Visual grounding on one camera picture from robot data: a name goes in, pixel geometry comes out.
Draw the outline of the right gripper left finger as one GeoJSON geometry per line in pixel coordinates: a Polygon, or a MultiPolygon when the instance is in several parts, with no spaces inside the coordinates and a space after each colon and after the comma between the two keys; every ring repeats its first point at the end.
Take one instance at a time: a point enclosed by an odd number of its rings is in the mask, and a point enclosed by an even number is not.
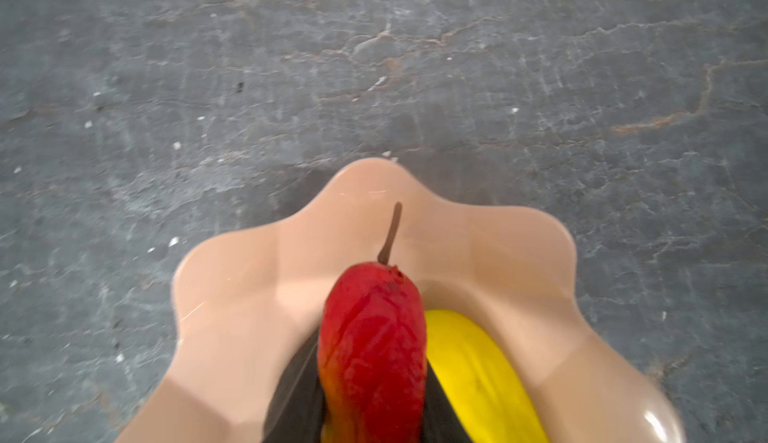
{"type": "Polygon", "coordinates": [[[263,442],[319,442],[325,418],[325,396],[317,369],[316,329],[283,370],[268,405],[263,442]]]}

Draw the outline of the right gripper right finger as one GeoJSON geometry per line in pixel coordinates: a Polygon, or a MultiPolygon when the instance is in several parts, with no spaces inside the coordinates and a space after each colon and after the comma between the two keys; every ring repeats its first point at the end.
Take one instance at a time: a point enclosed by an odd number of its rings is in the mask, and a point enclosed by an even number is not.
{"type": "Polygon", "coordinates": [[[471,443],[472,440],[431,365],[427,366],[420,443],[471,443]]]}

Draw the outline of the yellow fake lemon fruit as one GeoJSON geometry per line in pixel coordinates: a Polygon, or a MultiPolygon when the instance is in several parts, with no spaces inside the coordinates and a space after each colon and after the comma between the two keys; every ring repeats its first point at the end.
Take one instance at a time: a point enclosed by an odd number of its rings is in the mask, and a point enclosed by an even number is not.
{"type": "Polygon", "coordinates": [[[546,442],[520,378],[494,340],[467,317],[429,310],[427,357],[471,442],[546,442]]]}

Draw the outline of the red yellow fake pear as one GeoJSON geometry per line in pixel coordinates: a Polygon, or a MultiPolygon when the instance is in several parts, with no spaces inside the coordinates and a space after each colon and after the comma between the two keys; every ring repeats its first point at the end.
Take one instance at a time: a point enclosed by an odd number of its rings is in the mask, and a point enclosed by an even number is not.
{"type": "Polygon", "coordinates": [[[397,203],[376,260],[347,268],[325,301],[317,347],[324,442],[420,439],[427,331],[419,290],[389,262],[401,216],[397,203]]]}

